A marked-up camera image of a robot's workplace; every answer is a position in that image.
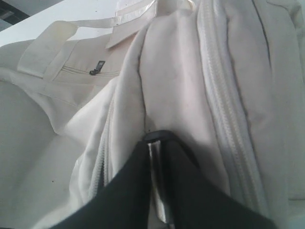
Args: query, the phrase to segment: white strap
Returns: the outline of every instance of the white strap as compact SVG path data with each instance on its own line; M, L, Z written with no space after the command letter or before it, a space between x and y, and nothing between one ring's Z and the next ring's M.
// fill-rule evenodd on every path
M112 28L141 17L158 0L143 0L138 9L113 18L86 21L56 21L52 23L23 53L17 70L43 78L48 66L61 51L65 42L79 27Z

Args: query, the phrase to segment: white fabric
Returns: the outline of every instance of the white fabric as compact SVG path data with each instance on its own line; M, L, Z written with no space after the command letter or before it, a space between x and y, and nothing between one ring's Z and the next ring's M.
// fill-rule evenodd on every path
M1 91L4 99L0 101L2 107L8 108L0 116L0 126L4 129L0 153L7 161L6 166L1 166L4 168L1 174L13 173L8 167L10 161L15 167L22 164L24 156L18 158L22 149L32 152L35 158L39 153L46 155L37 159L37 166L29 173L22 167L17 169L12 182L22 180L23 186L7 185L0 196L4 202L0 213L5 211L6 214L0 218L1 227L18 228L24 224L41 229L64 219L94 197L102 160L105 162L104 180L108 183L129 158L136 142L145 133L160 129L172 130L181 137L195 152L203 174L223 192L271 217L279 228L288 227L288 210L292 219L296 215L304 216L304 22L299 5L293 0L210 2L214 3L211 21L203 15L206 9L202 4L195 12L180 10L154 19L135 39L133 34L156 13L154 8L150 7L127 24L118 25L112 35L77 42L65 42L69 36L59 36L59 42L51 39L55 44L52 45L44 43L47 36L43 34L31 44L25 42L0 49L0 80L4 81L0 89L5 88ZM122 9L117 16L133 7ZM71 28L70 34L74 33L73 26L63 24ZM236 116L243 117L246 125L243 133L251 141L252 148L246 157L251 162L246 161L246 164L257 166L258 171L254 169L244 174L249 175L244 179L251 184L249 196L238 192L240 184L233 182L230 173L234 166L225 159L230 152L224 149L231 146L221 142L222 130L217 127L222 124L213 112L214 105L223 104L211 104L207 80L212 77L205 67L212 66L210 62L216 60L202 51L207 50L204 47L207 43L202 31L205 27L200 24L213 25L216 41L213 49L221 61L211 74L223 70L221 74L231 76L230 84L234 86L227 87L234 93L227 94L228 104L233 104L229 110L236 111L236 106L240 106ZM33 58L25 58L28 53L30 57L36 54L44 57L43 52L31 47L48 43L54 48L44 60L36 59L40 64L32 62ZM89 75L99 60L106 61L101 73ZM10 107L11 101L17 98L22 98L23 102ZM35 117L31 121L41 123L42 127L35 126L32 130L34 123L22 120L23 110L24 117ZM31 150L34 141L30 140L23 147L23 134L17 132L16 138L20 140L12 148L14 142L8 136L16 128L14 120L21 129L30 129L33 134L29 137L39 138L41 145ZM43 166L53 158L49 152L67 164L66 169L58 170L63 175L59 183L65 191L58 190L56 180L55 185L44 183L50 182L52 172L43 176L48 178L46 181L37 179L40 171L44 171ZM238 153L229 156L239 157ZM10 182L3 176L0 178L1 184ZM49 209L43 202L46 189L36 188L40 184L54 195L58 193L56 198L48 199L52 202ZM32 191L37 197L24 201L19 197L24 190L27 190L25 196L30 196ZM10 200L22 207L10 210ZM39 209L39 214L28 210L33 206L38 206L35 209Z

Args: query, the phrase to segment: white bag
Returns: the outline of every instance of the white bag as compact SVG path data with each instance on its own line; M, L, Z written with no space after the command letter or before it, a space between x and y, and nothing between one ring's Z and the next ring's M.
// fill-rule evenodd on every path
M0 200L8 199L0 207L1 226L19 227L28 220L30 227L53 209L35 228L64 219L93 198L98 186L109 183L145 133L161 129L175 132L192 148L203 174L223 192L273 219L279 228L299 223L296 217L304 219L304 20L296 1L202 0L195 12L179 10L156 18L137 34L130 47L129 40L112 47L129 49L119 77L112 81L120 64L109 66L113 75L103 79L95 76L88 80L88 74L80 76L73 70L82 60L87 60L87 65L78 70L93 70L97 62L90 59L90 53L96 52L94 60L108 58L107 54L99 56L98 39L106 38L67 42L60 50L73 49L70 57L42 54L39 56L49 60L43 63L41 58L28 62L28 53L33 60L40 49L24 52L25 43L0 49L0 79L4 81L0 98L6 107L0 116L1 129L5 130L0 135L4 139L1 159L5 159ZM101 43L104 49L106 42ZM12 58L5 62L2 59L8 53ZM65 67L54 67L59 62ZM33 120L33 113L40 115ZM24 136L29 140L23 142ZM23 168L28 157L21 153L36 147L36 137L56 140L48 147L50 141L37 144L37 149L47 149L45 158ZM69 156L62 153L73 151L75 154ZM61 156L62 164L44 167L54 155ZM70 192L60 191L59 187L67 187L69 177L64 176L72 171L71 161L78 156ZM52 179L55 169L58 174ZM26 174L23 180L20 173ZM61 185L51 188L57 179ZM34 196L33 190L38 189L41 196ZM48 189L58 199L43 202ZM58 203L63 207L56 209ZM13 212L3 210L11 205L20 206L15 216L23 217L14 225L9 216L14 216Z

